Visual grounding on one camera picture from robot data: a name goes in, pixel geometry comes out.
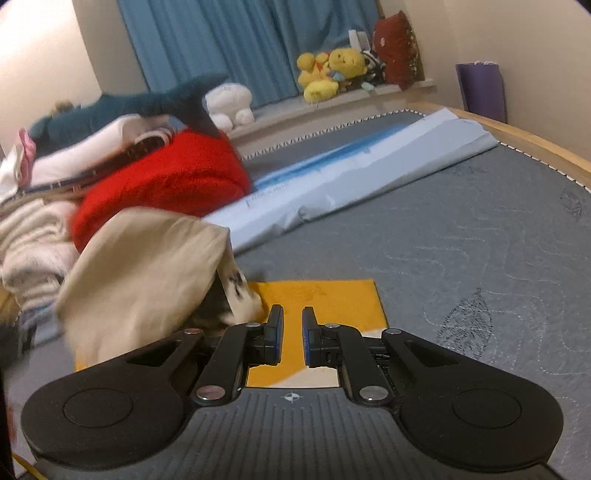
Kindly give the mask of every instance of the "yellow plush toy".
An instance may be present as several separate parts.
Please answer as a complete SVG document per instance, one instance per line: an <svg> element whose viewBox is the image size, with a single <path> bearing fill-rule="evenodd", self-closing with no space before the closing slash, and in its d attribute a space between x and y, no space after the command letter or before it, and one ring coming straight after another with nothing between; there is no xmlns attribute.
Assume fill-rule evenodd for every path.
<svg viewBox="0 0 591 480"><path fill-rule="evenodd" d="M325 66L329 55L325 52L318 55L303 53L297 59L297 67L301 70L297 83L306 88L310 82L324 80L327 77L328 68Z"/></svg>
<svg viewBox="0 0 591 480"><path fill-rule="evenodd" d="M304 89L304 100L308 103L324 102L334 97L339 90L339 83L334 80L314 80Z"/></svg>
<svg viewBox="0 0 591 480"><path fill-rule="evenodd" d="M334 97L350 80L368 71L365 57L354 48L337 48L327 53L303 53L297 59L301 70L298 83L304 88L309 103L323 102Z"/></svg>
<svg viewBox="0 0 591 480"><path fill-rule="evenodd" d="M360 51L350 47L337 48L330 52L328 67L333 72L333 78L336 76L335 73L342 75L342 80L336 78L340 82L360 77L368 72L365 57Z"/></svg>

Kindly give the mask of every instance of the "blue curtain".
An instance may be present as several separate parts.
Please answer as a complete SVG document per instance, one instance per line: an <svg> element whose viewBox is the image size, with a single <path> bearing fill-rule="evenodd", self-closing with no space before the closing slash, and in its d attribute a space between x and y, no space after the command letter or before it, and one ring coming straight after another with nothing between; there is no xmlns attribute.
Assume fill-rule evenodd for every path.
<svg viewBox="0 0 591 480"><path fill-rule="evenodd" d="M253 106L299 95L304 51L346 46L371 34L375 0L118 0L151 91L195 75L227 73L252 90Z"/></svg>

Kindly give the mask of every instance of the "purple bag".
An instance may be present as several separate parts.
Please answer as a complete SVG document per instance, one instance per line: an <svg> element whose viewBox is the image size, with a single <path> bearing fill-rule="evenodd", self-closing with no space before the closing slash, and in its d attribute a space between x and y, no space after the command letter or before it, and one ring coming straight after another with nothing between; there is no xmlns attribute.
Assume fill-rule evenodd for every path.
<svg viewBox="0 0 591 480"><path fill-rule="evenodd" d="M456 65L464 110L507 123L503 77L491 61Z"/></svg>

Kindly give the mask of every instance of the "bed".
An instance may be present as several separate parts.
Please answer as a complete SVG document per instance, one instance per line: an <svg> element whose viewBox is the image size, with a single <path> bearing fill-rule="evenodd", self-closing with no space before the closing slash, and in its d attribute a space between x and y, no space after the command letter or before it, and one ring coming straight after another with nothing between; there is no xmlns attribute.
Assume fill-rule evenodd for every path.
<svg viewBox="0 0 591 480"><path fill-rule="evenodd" d="M246 165L261 178L436 109L414 105L296 138L251 155ZM566 478L589 478L591 196L584 185L591 185L591 168L542 139L471 118L503 143L305 223L240 254L238 263L259 281L373 278L391 326L548 389L565 417L550 463ZM35 351L28 371L9 380L13 401L22 405L65 374L67 361L59 342Z"/></svg>

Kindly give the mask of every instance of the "red pillow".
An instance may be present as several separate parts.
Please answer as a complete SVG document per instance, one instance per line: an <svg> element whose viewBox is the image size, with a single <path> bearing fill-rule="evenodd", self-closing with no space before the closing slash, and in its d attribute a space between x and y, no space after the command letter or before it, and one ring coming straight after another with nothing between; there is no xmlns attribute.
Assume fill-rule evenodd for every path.
<svg viewBox="0 0 591 480"><path fill-rule="evenodd" d="M411 61L418 54L410 39L412 29L407 16L400 11L384 20L378 20L374 31L374 50L386 66L384 78L406 90L413 83Z"/></svg>
<svg viewBox="0 0 591 480"><path fill-rule="evenodd" d="M82 252L107 220L145 206L198 217L251 191L251 182L230 141L189 130L96 184L72 219L72 238Z"/></svg>

